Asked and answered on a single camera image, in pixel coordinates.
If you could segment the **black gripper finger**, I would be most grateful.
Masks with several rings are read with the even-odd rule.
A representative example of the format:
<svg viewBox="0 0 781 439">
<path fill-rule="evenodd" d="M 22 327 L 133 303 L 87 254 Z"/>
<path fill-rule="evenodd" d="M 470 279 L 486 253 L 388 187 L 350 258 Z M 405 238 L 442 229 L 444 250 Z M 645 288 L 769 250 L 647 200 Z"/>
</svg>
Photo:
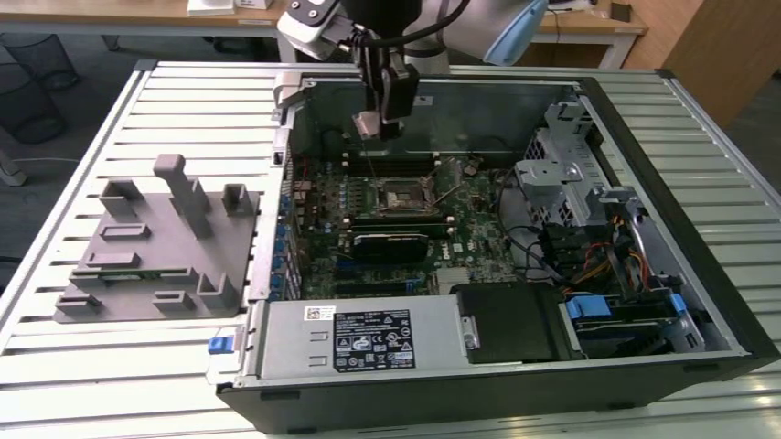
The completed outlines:
<svg viewBox="0 0 781 439">
<path fill-rule="evenodd" d="M 381 55 L 380 139 L 390 140 L 401 136 L 404 118 L 413 111 L 420 72 L 405 61 L 405 54 L 400 48 L 384 48 Z"/>
<path fill-rule="evenodd" d="M 355 35 L 357 65 L 361 69 L 366 95 L 366 110 L 381 113 L 384 100 L 382 70 L 385 65 L 385 49 L 374 46 L 377 33 L 358 30 Z"/>
</svg>

